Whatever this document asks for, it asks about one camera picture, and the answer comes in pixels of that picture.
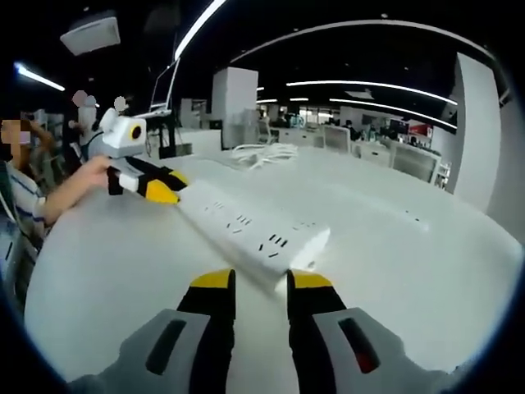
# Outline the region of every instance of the human hand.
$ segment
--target human hand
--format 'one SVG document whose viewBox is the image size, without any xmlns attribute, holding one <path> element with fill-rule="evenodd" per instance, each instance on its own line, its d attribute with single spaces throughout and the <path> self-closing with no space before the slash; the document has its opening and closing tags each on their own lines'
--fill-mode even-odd
<svg viewBox="0 0 525 394">
<path fill-rule="evenodd" d="M 89 186 L 101 186 L 107 188 L 106 170 L 112 165 L 110 158 L 106 156 L 95 156 L 73 174 L 78 176 Z"/>
</svg>

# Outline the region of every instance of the white cable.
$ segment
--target white cable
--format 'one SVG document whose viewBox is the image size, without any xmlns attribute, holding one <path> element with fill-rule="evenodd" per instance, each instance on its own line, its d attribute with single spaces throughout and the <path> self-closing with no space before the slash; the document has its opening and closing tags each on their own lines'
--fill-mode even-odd
<svg viewBox="0 0 525 394">
<path fill-rule="evenodd" d="M 239 163 L 253 163 L 249 170 L 264 163 L 283 163 L 297 158 L 297 146 L 292 144 L 244 144 L 235 147 L 231 158 Z"/>
</svg>

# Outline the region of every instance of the computer monitor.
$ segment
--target computer monitor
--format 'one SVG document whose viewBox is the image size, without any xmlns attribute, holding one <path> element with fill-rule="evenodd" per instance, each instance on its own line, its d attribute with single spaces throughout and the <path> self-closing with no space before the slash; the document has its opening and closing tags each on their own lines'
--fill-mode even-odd
<svg viewBox="0 0 525 394">
<path fill-rule="evenodd" d="M 170 107 L 171 90 L 173 88 L 176 65 L 177 63 L 172 63 L 155 81 L 149 111 L 158 111 Z"/>
<path fill-rule="evenodd" d="M 397 134 L 408 134 L 409 133 L 409 124 L 404 121 L 396 121 L 394 119 L 390 120 L 390 130 L 394 131 Z"/>
</svg>

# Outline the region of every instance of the wall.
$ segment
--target wall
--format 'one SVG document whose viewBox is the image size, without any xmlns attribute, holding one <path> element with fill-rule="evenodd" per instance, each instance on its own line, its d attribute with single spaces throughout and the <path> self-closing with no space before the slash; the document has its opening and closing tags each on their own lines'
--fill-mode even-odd
<svg viewBox="0 0 525 394">
<path fill-rule="evenodd" d="M 500 161 L 500 103 L 494 72 L 484 64 L 458 53 L 457 144 L 446 189 L 486 213 Z"/>
<path fill-rule="evenodd" d="M 500 165 L 486 214 L 525 244 L 525 123 L 519 103 L 500 110 Z"/>
<path fill-rule="evenodd" d="M 454 144 L 456 144 L 455 135 L 434 126 L 432 133 L 431 149 L 441 153 L 443 163 L 454 163 Z"/>
</svg>

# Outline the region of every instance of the striped shirt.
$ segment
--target striped shirt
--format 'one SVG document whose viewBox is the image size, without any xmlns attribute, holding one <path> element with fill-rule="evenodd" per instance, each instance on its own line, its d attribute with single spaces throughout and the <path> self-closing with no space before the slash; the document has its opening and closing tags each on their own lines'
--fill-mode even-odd
<svg viewBox="0 0 525 394">
<path fill-rule="evenodd" d="M 2 200 L 4 210 L 15 219 L 23 233 L 43 239 L 46 227 L 43 220 L 43 206 L 46 198 L 40 188 L 26 174 L 18 171 L 10 163 L 0 164 L 2 178 Z"/>
</svg>

